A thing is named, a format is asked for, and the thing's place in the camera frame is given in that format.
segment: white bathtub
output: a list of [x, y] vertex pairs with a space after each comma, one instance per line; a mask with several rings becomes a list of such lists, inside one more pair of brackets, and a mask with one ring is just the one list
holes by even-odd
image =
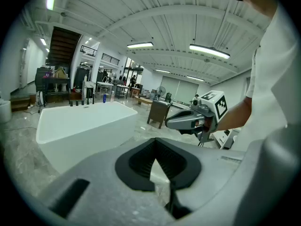
[[137, 111], [118, 102], [43, 109], [36, 141], [63, 173], [88, 156], [121, 145], [134, 134]]

